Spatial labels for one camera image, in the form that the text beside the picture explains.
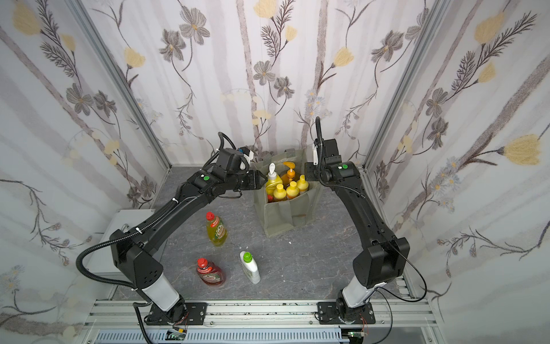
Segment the large yellow pump soap bottle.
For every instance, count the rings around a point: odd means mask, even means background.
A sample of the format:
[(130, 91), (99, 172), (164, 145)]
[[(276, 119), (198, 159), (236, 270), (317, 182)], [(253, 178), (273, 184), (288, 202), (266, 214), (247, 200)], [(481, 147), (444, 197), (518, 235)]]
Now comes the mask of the large yellow pump soap bottle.
[(276, 165), (271, 163), (267, 174), (266, 194), (273, 196), (278, 185), (282, 185), (282, 179), (276, 172)]

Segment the green fabric shopping bag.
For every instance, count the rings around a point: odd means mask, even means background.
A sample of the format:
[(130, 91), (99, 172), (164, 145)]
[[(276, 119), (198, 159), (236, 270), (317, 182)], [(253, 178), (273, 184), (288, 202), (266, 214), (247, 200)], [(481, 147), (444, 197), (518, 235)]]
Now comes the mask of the green fabric shopping bag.
[[(266, 156), (263, 161), (252, 164), (252, 167), (264, 175), (269, 173), (269, 165), (275, 164), (275, 172), (282, 174), (288, 170), (284, 162), (296, 163), (297, 175), (305, 173), (305, 164), (311, 157), (306, 149), (289, 149), (276, 156)], [(309, 189), (304, 194), (285, 201), (269, 202), (265, 187), (253, 192), (254, 207), (266, 236), (274, 237), (315, 220), (316, 208), (322, 194), (319, 182), (306, 180)]]

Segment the large orange pump soap bottle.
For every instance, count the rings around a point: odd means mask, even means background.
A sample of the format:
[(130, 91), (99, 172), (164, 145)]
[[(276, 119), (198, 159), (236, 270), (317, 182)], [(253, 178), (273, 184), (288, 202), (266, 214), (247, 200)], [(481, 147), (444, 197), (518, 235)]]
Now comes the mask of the large orange pump soap bottle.
[(281, 179), (282, 179), (283, 185), (285, 187), (288, 187), (290, 185), (290, 183), (292, 183), (295, 180), (295, 177), (296, 177), (296, 171), (295, 171), (296, 164), (294, 162), (291, 162), (291, 161), (285, 161), (285, 162), (283, 162), (283, 165), (286, 166), (288, 168), (288, 170), (286, 171), (286, 173), (284, 175), (281, 176)]

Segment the red soap bottle red cap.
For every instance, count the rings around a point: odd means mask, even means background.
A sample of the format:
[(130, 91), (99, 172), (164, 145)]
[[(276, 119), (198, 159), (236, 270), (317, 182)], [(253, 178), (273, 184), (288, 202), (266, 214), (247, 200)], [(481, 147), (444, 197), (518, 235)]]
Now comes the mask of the red soap bottle red cap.
[(226, 279), (223, 270), (205, 258), (197, 260), (196, 271), (200, 279), (207, 285), (223, 285)]

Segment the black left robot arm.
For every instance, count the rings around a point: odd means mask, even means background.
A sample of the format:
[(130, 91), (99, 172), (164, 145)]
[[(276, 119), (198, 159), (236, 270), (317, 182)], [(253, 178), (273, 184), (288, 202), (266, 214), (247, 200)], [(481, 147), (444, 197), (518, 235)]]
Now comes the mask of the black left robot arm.
[[(216, 198), (227, 191), (259, 190), (266, 183), (266, 176), (250, 167), (252, 150), (236, 147), (225, 133), (218, 136), (217, 152), (179, 186), (170, 201), (126, 232), (117, 230), (109, 240), (85, 249), (76, 259), (76, 268), (86, 278), (130, 288), (144, 299), (134, 303), (133, 309), (146, 343), (151, 339), (140, 308), (150, 306), (163, 325), (181, 323), (189, 314), (184, 298), (168, 281), (163, 265), (153, 255), (187, 219)], [(123, 273), (124, 280), (101, 277), (85, 267), (85, 258), (104, 248), (111, 250), (113, 265)]]

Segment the orange bottle yellow cap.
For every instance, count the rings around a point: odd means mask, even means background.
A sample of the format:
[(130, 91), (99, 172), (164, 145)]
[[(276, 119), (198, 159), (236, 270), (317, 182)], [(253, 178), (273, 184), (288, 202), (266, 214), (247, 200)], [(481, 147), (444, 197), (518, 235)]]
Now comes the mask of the orange bottle yellow cap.
[(305, 194), (309, 190), (309, 182), (306, 180), (305, 175), (301, 175), (296, 182), (296, 186), (299, 189), (300, 194)]
[(294, 199), (300, 195), (300, 190), (297, 186), (297, 182), (291, 181), (289, 186), (286, 188), (286, 198)]
[(273, 198), (275, 202), (282, 202), (287, 200), (286, 189), (282, 183), (279, 183), (276, 185), (276, 188), (273, 193)]

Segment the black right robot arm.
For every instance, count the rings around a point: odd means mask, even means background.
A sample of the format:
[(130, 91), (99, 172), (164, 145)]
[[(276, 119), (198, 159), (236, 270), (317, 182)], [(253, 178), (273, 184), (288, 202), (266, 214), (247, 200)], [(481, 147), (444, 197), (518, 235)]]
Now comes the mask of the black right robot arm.
[(335, 192), (345, 205), (362, 245), (362, 252), (353, 259), (354, 277), (334, 302), (319, 302), (316, 319), (322, 325), (374, 323), (370, 299), (385, 289), (388, 282), (402, 276), (410, 244), (397, 237), (375, 209), (367, 195), (359, 169), (343, 161), (335, 139), (322, 137), (321, 118), (315, 118), (317, 138), (314, 140), (314, 160), (305, 165), (306, 178), (319, 182)]

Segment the white bottle green cap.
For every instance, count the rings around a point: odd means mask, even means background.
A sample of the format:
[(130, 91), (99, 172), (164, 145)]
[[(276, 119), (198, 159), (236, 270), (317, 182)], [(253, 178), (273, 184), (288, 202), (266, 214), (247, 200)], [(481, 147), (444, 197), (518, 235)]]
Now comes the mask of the white bottle green cap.
[(244, 274), (253, 283), (258, 284), (261, 281), (258, 265), (252, 254), (247, 251), (240, 252), (240, 260)]

